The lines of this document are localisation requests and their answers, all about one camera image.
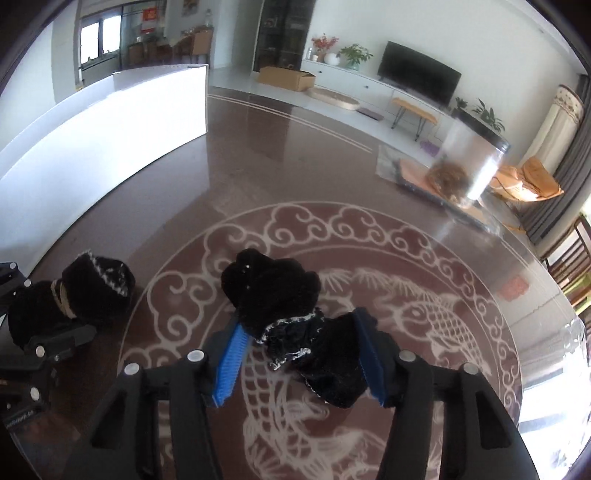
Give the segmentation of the orange lounge chair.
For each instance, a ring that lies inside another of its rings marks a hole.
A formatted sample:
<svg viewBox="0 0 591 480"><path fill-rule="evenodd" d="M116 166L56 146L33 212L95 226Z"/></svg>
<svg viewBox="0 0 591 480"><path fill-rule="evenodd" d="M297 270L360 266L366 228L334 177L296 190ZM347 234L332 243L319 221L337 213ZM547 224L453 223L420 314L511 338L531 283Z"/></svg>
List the orange lounge chair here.
<svg viewBox="0 0 591 480"><path fill-rule="evenodd" d="M529 158L519 168L502 165L489 188L505 200L522 203L547 201L564 194L559 183L536 157Z"/></svg>

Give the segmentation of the red flower vase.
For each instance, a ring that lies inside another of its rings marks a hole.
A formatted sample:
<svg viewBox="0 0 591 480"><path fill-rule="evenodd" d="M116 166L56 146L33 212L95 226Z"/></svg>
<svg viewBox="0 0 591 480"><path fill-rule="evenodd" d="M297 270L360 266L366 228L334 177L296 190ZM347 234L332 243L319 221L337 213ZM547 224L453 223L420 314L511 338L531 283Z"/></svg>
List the red flower vase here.
<svg viewBox="0 0 591 480"><path fill-rule="evenodd" d="M331 50L338 41L338 37L328 36L327 34L315 36L311 39L312 48L315 50L315 55L318 56L318 61L324 61L325 55L329 53L329 50Z"/></svg>

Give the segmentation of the small wooden bench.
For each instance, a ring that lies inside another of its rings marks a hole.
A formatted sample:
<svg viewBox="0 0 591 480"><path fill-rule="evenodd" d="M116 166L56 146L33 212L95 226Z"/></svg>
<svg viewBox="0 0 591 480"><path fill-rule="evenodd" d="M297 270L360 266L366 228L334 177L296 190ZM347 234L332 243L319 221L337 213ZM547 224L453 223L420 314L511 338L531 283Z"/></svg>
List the small wooden bench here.
<svg viewBox="0 0 591 480"><path fill-rule="evenodd" d="M391 125L392 129L396 129L399 126L406 113L412 113L419 118L419 123L415 133L415 141L420 139L427 124L437 126L439 123L439 120L435 115L414 104L409 103L402 98L396 97L392 100L392 103L398 107L398 112L394 115L394 121Z"/></svg>

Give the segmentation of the black velvet scrunchie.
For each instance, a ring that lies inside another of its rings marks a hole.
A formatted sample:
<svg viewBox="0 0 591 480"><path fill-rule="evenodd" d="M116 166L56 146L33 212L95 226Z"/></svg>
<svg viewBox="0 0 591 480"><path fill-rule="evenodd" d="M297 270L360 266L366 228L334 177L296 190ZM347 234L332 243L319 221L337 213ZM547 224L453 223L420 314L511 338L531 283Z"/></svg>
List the black velvet scrunchie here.
<svg viewBox="0 0 591 480"><path fill-rule="evenodd" d="M296 371L311 392L341 409L366 392L356 318L325 316L318 273L294 259L245 249L223 270L221 288L273 371Z"/></svg>

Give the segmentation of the black flat television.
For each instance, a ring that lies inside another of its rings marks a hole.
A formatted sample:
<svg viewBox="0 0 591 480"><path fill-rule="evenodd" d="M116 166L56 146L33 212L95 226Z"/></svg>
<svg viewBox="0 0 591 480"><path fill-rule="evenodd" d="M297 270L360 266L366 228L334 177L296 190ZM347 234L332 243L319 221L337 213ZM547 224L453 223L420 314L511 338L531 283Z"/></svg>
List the black flat television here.
<svg viewBox="0 0 591 480"><path fill-rule="evenodd" d="M378 69L381 81L387 81L431 100L439 106L451 102L462 74L407 46L389 41Z"/></svg>

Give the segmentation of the green potted plant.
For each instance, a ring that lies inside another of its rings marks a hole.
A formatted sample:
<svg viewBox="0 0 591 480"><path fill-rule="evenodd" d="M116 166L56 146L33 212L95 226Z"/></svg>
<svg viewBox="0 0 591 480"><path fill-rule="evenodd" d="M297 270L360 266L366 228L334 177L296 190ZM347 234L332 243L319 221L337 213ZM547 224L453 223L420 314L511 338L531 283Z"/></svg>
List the green potted plant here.
<svg viewBox="0 0 591 480"><path fill-rule="evenodd" d="M503 121L496 116L494 109L488 107L483 100L478 99L478 104L473 107L472 112L494 131L504 132L506 130Z"/></svg>
<svg viewBox="0 0 591 480"><path fill-rule="evenodd" d="M339 50L339 56L344 60L346 69L359 71L360 67L374 57L373 53L366 47L353 43L352 45L342 47Z"/></svg>

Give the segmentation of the covered standing air conditioner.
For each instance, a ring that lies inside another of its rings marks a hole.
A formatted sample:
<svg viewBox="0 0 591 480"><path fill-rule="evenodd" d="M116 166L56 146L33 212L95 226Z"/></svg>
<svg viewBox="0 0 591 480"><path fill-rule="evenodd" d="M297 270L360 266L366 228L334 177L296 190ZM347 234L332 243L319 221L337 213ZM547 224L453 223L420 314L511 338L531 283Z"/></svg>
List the covered standing air conditioner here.
<svg viewBox="0 0 591 480"><path fill-rule="evenodd" d="M561 84L519 166L522 167L530 158L537 158L550 174L554 174L566 155L584 114L585 107L581 98L574 90Z"/></svg>

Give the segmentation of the green potted plant right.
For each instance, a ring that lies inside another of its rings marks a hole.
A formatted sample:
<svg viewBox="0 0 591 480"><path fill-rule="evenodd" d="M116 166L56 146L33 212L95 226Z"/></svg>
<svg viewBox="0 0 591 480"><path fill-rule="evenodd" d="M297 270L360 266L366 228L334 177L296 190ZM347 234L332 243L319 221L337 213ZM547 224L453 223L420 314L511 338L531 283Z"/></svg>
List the green potted plant right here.
<svg viewBox="0 0 591 480"><path fill-rule="evenodd" d="M472 112L494 131L504 132L506 130L503 121L496 116L494 109L488 107L483 100L478 99L478 104L473 107Z"/></svg>

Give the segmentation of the dark glass display cabinet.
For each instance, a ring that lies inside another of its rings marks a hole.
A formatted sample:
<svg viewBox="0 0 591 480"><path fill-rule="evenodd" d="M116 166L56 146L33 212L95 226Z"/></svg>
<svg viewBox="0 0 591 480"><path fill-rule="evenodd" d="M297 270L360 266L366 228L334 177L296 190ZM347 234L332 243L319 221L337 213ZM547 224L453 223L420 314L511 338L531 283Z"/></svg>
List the dark glass display cabinet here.
<svg viewBox="0 0 591 480"><path fill-rule="evenodd" d="M314 9L312 0L263 2L252 61L254 72L263 67L301 68Z"/></svg>

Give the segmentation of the wooden dining chair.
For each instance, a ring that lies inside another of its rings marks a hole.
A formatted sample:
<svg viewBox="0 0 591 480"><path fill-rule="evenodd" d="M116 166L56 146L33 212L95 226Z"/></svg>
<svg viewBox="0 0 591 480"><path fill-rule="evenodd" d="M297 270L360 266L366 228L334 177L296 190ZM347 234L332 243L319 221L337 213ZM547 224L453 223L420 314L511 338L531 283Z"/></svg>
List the wooden dining chair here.
<svg viewBox="0 0 591 480"><path fill-rule="evenodd" d="M575 309L590 295L590 223L580 215L544 261L551 277Z"/></svg>

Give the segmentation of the clear plastic jar black lid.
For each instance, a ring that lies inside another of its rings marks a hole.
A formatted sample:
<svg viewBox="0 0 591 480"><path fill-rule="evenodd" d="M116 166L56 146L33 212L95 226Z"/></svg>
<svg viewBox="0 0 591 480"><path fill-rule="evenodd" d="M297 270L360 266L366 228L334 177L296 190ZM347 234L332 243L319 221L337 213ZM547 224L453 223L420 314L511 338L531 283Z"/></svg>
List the clear plastic jar black lid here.
<svg viewBox="0 0 591 480"><path fill-rule="evenodd" d="M477 116L459 110L427 180L442 196L466 208L477 201L510 149L510 143Z"/></svg>

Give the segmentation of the brown cardboard box on floor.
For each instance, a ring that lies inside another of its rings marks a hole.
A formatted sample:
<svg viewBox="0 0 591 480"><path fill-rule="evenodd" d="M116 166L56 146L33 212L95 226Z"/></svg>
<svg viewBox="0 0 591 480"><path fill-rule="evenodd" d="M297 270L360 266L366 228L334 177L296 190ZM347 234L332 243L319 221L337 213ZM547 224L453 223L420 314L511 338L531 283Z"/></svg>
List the brown cardboard box on floor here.
<svg viewBox="0 0 591 480"><path fill-rule="evenodd" d="M267 66L260 69L257 82L294 92L304 92L315 86L315 75L304 71Z"/></svg>

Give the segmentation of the large white cardboard bin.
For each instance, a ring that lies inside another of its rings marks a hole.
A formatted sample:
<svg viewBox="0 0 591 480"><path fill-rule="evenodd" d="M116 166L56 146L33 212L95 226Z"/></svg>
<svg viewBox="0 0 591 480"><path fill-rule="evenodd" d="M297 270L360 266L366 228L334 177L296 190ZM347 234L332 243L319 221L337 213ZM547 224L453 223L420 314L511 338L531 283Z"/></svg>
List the large white cardboard bin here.
<svg viewBox="0 0 591 480"><path fill-rule="evenodd" d="M1 259L30 273L93 205L207 132L208 68L115 73L71 95L1 152Z"/></svg>

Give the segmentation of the grey curtain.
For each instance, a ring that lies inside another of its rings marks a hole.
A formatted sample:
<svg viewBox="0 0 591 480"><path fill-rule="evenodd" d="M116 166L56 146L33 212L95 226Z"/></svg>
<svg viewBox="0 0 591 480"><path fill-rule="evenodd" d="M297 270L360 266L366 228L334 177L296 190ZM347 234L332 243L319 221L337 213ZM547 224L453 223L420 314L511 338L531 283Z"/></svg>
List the grey curtain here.
<svg viewBox="0 0 591 480"><path fill-rule="evenodd" d="M522 218L526 233L535 246L547 236L590 179L590 140L569 150L557 176L563 193L531 207Z"/></svg>

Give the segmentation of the green potted plant left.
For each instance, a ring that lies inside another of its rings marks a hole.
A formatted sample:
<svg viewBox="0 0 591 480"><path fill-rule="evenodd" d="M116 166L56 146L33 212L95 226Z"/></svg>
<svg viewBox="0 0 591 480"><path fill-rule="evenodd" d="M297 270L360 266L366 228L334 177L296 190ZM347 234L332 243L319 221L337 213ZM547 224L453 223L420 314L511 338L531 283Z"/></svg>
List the green potted plant left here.
<svg viewBox="0 0 591 480"><path fill-rule="evenodd" d="M346 69L359 71L360 67L374 57L373 53L366 47L353 43L352 45L342 47L339 50L339 56L344 60Z"/></svg>

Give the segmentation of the white low tv cabinet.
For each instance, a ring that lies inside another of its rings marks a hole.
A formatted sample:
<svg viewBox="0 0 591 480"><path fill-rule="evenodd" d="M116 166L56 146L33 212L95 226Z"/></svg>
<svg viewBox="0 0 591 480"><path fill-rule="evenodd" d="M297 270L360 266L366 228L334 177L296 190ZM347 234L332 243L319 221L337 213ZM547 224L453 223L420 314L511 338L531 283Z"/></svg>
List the white low tv cabinet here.
<svg viewBox="0 0 591 480"><path fill-rule="evenodd" d="M396 112L394 99L399 98L429 112L439 122L442 122L444 117L451 118L451 115L446 110L442 110L400 88L367 77L355 70L335 67L322 62L312 62L310 60L301 62L301 70L314 74L315 83L319 87L348 95L362 103L373 105L389 113Z"/></svg>

